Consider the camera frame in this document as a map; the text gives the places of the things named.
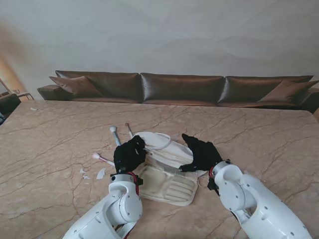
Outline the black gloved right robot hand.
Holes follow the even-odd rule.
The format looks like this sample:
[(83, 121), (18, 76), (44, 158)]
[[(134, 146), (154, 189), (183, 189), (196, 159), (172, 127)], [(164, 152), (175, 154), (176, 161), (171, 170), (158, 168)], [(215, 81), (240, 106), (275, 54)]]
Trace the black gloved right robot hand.
[(197, 170), (209, 171), (222, 161), (222, 157), (212, 142), (204, 142), (196, 137), (182, 134), (182, 138), (192, 151), (193, 161), (179, 167), (181, 172), (194, 172)]

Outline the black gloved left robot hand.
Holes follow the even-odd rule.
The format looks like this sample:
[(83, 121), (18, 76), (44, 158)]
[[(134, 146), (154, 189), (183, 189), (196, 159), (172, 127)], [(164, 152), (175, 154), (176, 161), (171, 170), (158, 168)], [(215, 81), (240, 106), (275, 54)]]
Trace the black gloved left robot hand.
[(116, 172), (133, 172), (140, 164), (145, 162), (147, 151), (145, 142), (139, 136), (134, 136), (128, 142), (118, 146), (114, 152)]

